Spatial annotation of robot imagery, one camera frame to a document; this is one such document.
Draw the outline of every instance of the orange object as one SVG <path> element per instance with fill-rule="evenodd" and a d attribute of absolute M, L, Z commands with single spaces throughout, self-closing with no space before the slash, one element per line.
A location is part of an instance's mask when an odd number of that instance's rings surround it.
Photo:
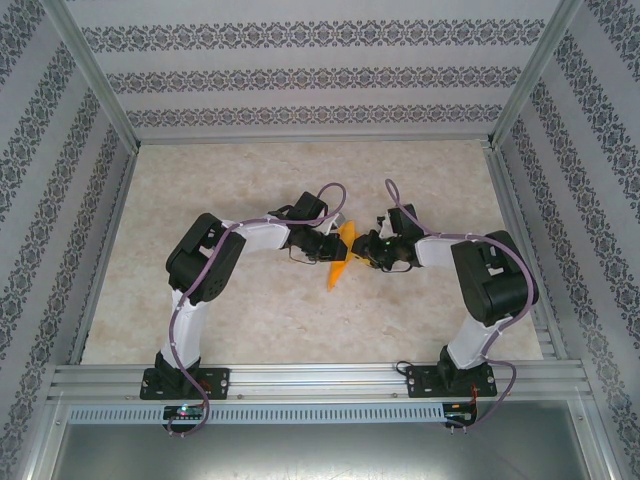
<path fill-rule="evenodd" d="M 331 262 L 331 269 L 329 270 L 329 291 L 333 290 L 333 287 L 336 286 L 338 278 L 340 278 L 344 269 L 347 268 L 347 263 L 349 263 L 349 260 L 355 256 L 351 253 L 351 248 L 353 247 L 353 242 L 358 236 L 356 233 L 356 222 L 349 220 L 338 229 L 338 234 L 340 234 L 340 239 L 347 246 L 347 258 L 342 261 Z"/>

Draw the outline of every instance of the cable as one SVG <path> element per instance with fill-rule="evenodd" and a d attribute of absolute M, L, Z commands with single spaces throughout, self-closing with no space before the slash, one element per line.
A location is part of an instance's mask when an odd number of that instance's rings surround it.
<path fill-rule="evenodd" d="M 380 268 L 380 271 L 382 273 L 407 273 L 410 272 L 411 269 L 413 269 L 413 265 L 409 265 L 409 267 L 404 270 L 385 270 L 384 268 Z"/>
<path fill-rule="evenodd" d="M 194 386 L 194 388 L 198 391 L 198 393 L 202 395 L 203 406 L 205 411 L 202 416 L 202 420 L 200 420 L 200 423 L 198 423 L 195 427 L 193 427 L 191 430 L 187 432 L 179 433 L 171 430 L 171 425 L 175 420 L 175 418 L 169 419 L 169 422 L 167 424 L 167 431 L 169 432 L 170 436 L 179 435 L 181 438 L 184 438 L 186 436 L 193 435 L 207 423 L 207 420 L 209 419 L 209 414 L 211 412 L 211 404 L 209 403 L 209 397 L 207 396 L 207 392 L 204 391 L 202 386 L 200 386 L 200 384 L 198 384 L 196 379 L 193 378 L 191 374 L 187 371 L 182 361 L 180 360 L 178 351 L 176 349 L 174 327 L 176 324 L 176 320 L 178 318 L 178 313 L 184 306 L 185 302 L 188 300 L 189 296 L 196 290 L 196 288 L 198 288 L 198 286 L 202 283 L 204 278 L 207 276 L 207 273 L 209 273 L 209 270 L 211 269 L 211 265 L 213 265 L 213 262 L 218 256 L 218 253 L 220 252 L 220 249 L 222 248 L 222 245 L 224 244 L 225 240 L 231 234 L 231 232 L 233 232 L 236 228 L 240 227 L 241 225 L 249 225 L 249 224 L 255 224 L 255 223 L 275 223 L 280 225 L 312 225 L 317 222 L 322 223 L 325 220 L 329 220 L 331 217 L 339 213 L 340 210 L 342 210 L 342 207 L 344 207 L 344 204 L 347 201 L 347 189 L 344 187 L 344 185 L 338 182 L 327 183 L 324 187 L 320 189 L 320 192 L 318 192 L 318 195 L 317 195 L 318 198 L 320 197 L 320 195 L 322 195 L 322 193 L 325 190 L 327 190 L 330 187 L 338 187 L 340 190 L 342 190 L 342 200 L 340 201 L 340 204 L 334 211 L 327 213 L 323 217 L 314 218 L 313 220 L 281 220 L 278 218 L 253 218 L 250 220 L 245 220 L 245 221 L 237 222 L 230 225 L 223 232 L 222 236 L 220 237 L 220 240 L 218 240 L 218 243 L 216 244 L 215 248 L 213 249 L 213 252 L 211 253 L 211 256 L 207 260 L 207 263 L 202 268 L 202 271 L 200 272 L 196 280 L 193 282 L 191 287 L 189 287 L 189 289 L 182 294 L 182 297 L 180 297 L 180 300 L 178 301 L 178 304 L 176 305 L 176 308 L 173 310 L 173 314 L 171 315 L 171 322 L 169 323 L 169 347 L 171 348 L 171 354 L 173 355 L 173 359 L 176 362 L 176 365 L 178 365 L 178 369 L 180 370 L 180 372 L 182 372 L 185 378 L 189 381 L 189 383 L 191 383 L 191 385 Z"/>
<path fill-rule="evenodd" d="M 405 367 L 405 371 L 403 372 L 402 370 L 400 370 L 400 365 L 406 365 Z M 413 367 L 413 363 L 411 362 L 407 362 L 405 360 L 400 360 L 398 363 L 396 363 L 396 372 L 398 372 L 400 375 L 402 375 L 403 377 L 407 376 L 407 368 L 409 367 Z"/>
<path fill-rule="evenodd" d="M 493 334 L 491 334 L 491 337 L 489 337 L 489 340 L 487 341 L 484 348 L 480 352 L 480 355 L 484 357 L 487 363 L 493 364 L 493 365 L 507 366 L 511 368 L 511 371 L 513 372 L 513 374 L 511 375 L 511 380 L 509 381 L 507 388 L 505 388 L 505 390 L 502 392 L 502 395 L 500 395 L 500 398 L 498 398 L 498 400 L 493 405 L 493 407 L 486 414 L 484 414 L 477 422 L 475 422 L 473 425 L 468 427 L 468 428 L 472 428 L 472 427 L 475 428 L 477 425 L 481 424 L 484 420 L 486 420 L 488 417 L 492 416 L 495 413 L 496 409 L 502 404 L 502 402 L 507 397 L 507 395 L 509 395 L 509 393 L 511 392 L 511 389 L 513 388 L 514 383 L 516 382 L 517 370 L 515 365 L 505 360 L 492 360 L 487 357 L 487 353 L 489 352 L 489 349 L 494 344 L 494 342 L 502 334 L 504 329 L 520 321 L 527 313 L 529 313 L 529 310 L 531 310 L 531 307 L 533 306 L 533 298 L 535 296 L 533 276 L 531 275 L 531 271 L 529 270 L 527 265 L 524 263 L 524 261 L 518 255 L 516 255 L 516 253 L 513 250 L 511 250 L 505 244 L 498 242 L 497 240 L 494 240 L 493 238 L 485 237 L 483 235 L 470 234 L 470 233 L 467 233 L 467 234 L 442 233 L 442 232 L 436 232 L 435 230 L 431 230 L 430 228 L 426 227 L 416 217 L 414 217 L 404 207 L 404 205 L 402 205 L 402 203 L 400 202 L 400 192 L 398 191 L 398 187 L 396 186 L 394 181 L 391 180 L 390 178 L 387 178 L 384 181 L 384 184 L 385 184 L 385 187 L 387 187 L 387 192 L 389 192 L 389 196 L 394 201 L 396 206 L 400 209 L 400 211 L 404 213 L 414 224 L 420 227 L 422 231 L 425 233 L 425 235 L 433 236 L 436 238 L 452 239 L 452 240 L 479 240 L 482 242 L 486 242 L 489 245 L 493 245 L 494 247 L 499 248 L 505 254 L 511 257 L 511 259 L 518 265 L 520 270 L 522 270 L 524 279 L 527 282 L 527 301 L 525 302 L 524 307 L 522 307 L 522 310 L 520 311 L 520 313 L 518 313 L 511 320 L 508 320 L 507 322 L 503 323 L 500 327 L 498 327 L 496 331 L 493 332 Z"/>

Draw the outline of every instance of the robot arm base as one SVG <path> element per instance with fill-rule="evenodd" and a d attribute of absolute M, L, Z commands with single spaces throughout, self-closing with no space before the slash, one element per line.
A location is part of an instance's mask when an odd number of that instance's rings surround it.
<path fill-rule="evenodd" d="M 209 400 L 226 400 L 229 391 L 228 368 L 202 368 L 200 359 L 187 371 L 207 393 Z M 140 388 L 142 400 L 198 400 L 202 395 L 182 372 L 171 366 L 161 352 L 156 355 L 153 368 L 147 368 Z"/>
<path fill-rule="evenodd" d="M 482 363 L 463 370 L 456 367 L 443 347 L 437 365 L 409 365 L 405 370 L 409 398 L 495 397 L 493 369 Z"/>

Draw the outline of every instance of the aluminum frame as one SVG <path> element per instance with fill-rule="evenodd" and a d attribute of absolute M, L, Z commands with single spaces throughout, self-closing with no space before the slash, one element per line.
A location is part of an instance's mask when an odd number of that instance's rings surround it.
<path fill-rule="evenodd" d="M 98 259 L 98 269 L 96 277 L 97 281 L 94 282 L 91 289 L 89 300 L 87 301 L 87 308 L 85 309 L 82 320 L 80 321 L 80 325 L 78 326 L 78 333 L 76 337 L 77 341 L 73 345 L 73 349 L 69 357 L 69 363 L 74 365 L 79 364 L 82 360 L 82 353 L 84 352 L 85 342 L 87 341 L 87 336 L 89 335 L 89 330 L 91 328 L 91 324 L 93 323 L 93 316 L 95 315 L 96 308 L 98 307 L 100 291 L 102 290 L 102 285 L 104 284 L 104 279 L 107 275 L 107 266 L 109 265 L 111 253 L 113 252 L 113 247 L 116 243 L 116 235 L 118 234 L 118 229 L 120 228 L 120 220 L 122 219 L 125 202 L 127 196 L 129 195 L 131 182 L 133 181 L 133 173 L 138 162 L 138 154 L 132 153 L 131 155 L 133 155 L 133 158 L 129 161 L 129 166 L 127 167 L 128 171 L 125 174 L 124 186 L 120 191 L 118 198 L 116 199 L 116 209 L 114 217 L 111 221 L 111 225 L 109 225 L 109 231 L 105 240 L 104 250 L 100 258 Z"/>
<path fill-rule="evenodd" d="M 533 245 L 527 233 L 524 217 L 522 212 L 515 208 L 515 192 L 513 191 L 511 182 L 508 180 L 506 164 L 502 158 L 502 154 L 499 150 L 493 149 L 488 145 L 485 145 L 483 150 L 505 226 L 513 237 L 520 254 L 523 256 L 527 265 L 529 265 L 533 278 L 538 285 L 544 285 Z M 554 356 L 558 359 L 569 358 L 562 340 L 562 335 L 554 319 L 551 302 L 544 288 L 540 288 L 540 298 L 538 299 L 538 303 L 531 309 L 531 313 L 536 328 L 547 329 L 553 346 Z"/>
<path fill-rule="evenodd" d="M 553 56 L 553 51 L 560 43 L 564 32 L 578 12 L 580 5 L 582 5 L 581 0 L 560 0 L 558 3 L 547 27 L 542 32 L 540 41 L 531 57 L 529 57 L 522 75 L 516 82 L 513 92 L 496 121 L 491 134 L 492 146 L 501 145 L 509 135 L 509 130 L 511 130 L 524 104 L 529 99 L 529 95 L 542 75 L 549 59 Z"/>
<path fill-rule="evenodd" d="M 478 140 L 489 138 L 486 133 L 362 133 L 349 135 L 221 135 L 212 137 L 146 138 L 142 145 L 193 145 L 216 143 L 306 143 L 306 142 L 425 142 L 434 140 Z"/>
<path fill-rule="evenodd" d="M 591 386 L 580 360 L 514 362 L 518 381 L 509 402 L 566 401 L 591 478 L 618 479 L 616 465 L 604 433 Z M 412 399 L 405 379 L 394 364 L 227 365 L 231 369 L 229 398 L 218 404 L 371 404 L 407 405 L 447 403 L 469 398 Z M 142 373 L 148 366 L 58 366 L 26 462 L 25 480 L 50 479 L 63 443 L 70 412 L 76 405 L 175 405 L 179 401 L 143 401 L 139 398 Z M 498 391 L 511 371 L 497 366 Z M 481 402 L 494 399 L 481 398 Z"/>
<path fill-rule="evenodd" d="M 85 76 L 87 83 L 95 93 L 109 120 L 115 127 L 120 139 L 129 153 L 138 153 L 140 140 L 125 113 L 122 105 L 113 92 L 106 75 L 100 68 L 87 40 L 78 28 L 65 0 L 43 0 L 47 15 L 55 25 L 71 52 L 76 64 Z"/>

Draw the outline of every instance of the marble floor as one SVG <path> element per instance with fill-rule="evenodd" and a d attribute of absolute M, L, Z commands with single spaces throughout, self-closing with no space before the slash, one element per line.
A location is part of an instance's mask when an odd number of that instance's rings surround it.
<path fill-rule="evenodd" d="M 479 142 L 142 147 L 82 363 L 153 363 L 171 314 L 165 261 L 201 213 L 254 218 L 340 181 L 343 213 L 363 233 L 393 206 L 387 177 L 432 228 L 504 228 Z M 336 206 L 339 192 L 323 200 Z M 329 264 L 296 263 L 286 251 L 241 257 L 211 305 L 203 362 L 434 361 L 465 317 L 453 270 L 384 274 L 351 262 L 331 292 L 328 272 Z M 531 319 L 508 329 L 491 354 L 542 358 Z"/>

